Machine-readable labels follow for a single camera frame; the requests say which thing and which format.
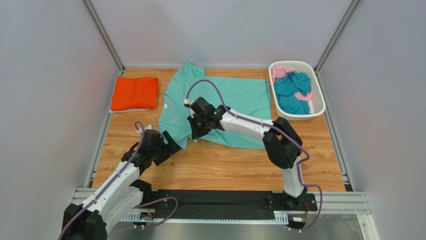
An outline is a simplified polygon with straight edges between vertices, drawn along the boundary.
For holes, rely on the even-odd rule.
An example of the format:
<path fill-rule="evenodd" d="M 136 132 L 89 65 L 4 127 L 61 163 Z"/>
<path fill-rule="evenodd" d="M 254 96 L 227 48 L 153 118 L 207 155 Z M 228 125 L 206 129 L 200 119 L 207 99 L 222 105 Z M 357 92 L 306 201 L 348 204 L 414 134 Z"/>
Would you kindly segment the mint green t-shirt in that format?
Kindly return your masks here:
<path fill-rule="evenodd" d="M 173 75 L 162 96 L 159 129 L 167 131 L 183 149 L 192 137 L 187 120 L 190 110 L 184 106 L 186 96 L 190 100 L 203 97 L 215 107 L 225 103 L 230 109 L 255 118 L 271 118 L 270 88 L 266 80 L 206 76 L 203 67 L 189 62 Z"/>

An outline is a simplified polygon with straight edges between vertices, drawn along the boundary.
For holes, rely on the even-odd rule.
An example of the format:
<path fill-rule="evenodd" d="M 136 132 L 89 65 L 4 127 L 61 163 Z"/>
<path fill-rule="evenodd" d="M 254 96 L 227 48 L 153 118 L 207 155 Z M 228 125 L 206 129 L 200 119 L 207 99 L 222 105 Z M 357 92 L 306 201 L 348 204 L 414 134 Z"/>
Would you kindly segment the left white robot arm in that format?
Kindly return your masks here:
<path fill-rule="evenodd" d="M 154 199 L 151 184 L 140 179 L 152 164 L 159 166 L 181 147 L 167 131 L 141 129 L 139 142 L 126 152 L 108 179 L 82 203 L 64 211 L 60 240 L 106 240 L 114 226 L 132 209 L 151 207 L 175 197 Z"/>

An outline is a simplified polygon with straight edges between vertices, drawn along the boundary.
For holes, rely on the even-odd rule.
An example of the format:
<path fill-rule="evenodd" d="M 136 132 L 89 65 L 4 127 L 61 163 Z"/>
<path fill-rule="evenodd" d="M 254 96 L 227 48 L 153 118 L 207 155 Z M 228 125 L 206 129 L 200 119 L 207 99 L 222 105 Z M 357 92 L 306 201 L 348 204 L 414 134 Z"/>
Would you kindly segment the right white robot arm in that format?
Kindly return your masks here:
<path fill-rule="evenodd" d="M 298 201 L 304 198 L 307 188 L 297 170 L 303 142 L 286 119 L 251 117 L 224 105 L 214 107 L 203 97 L 185 99 L 184 106 L 190 110 L 187 120 L 193 140 L 220 130 L 240 133 L 263 143 L 269 160 L 281 171 L 284 194 Z"/>

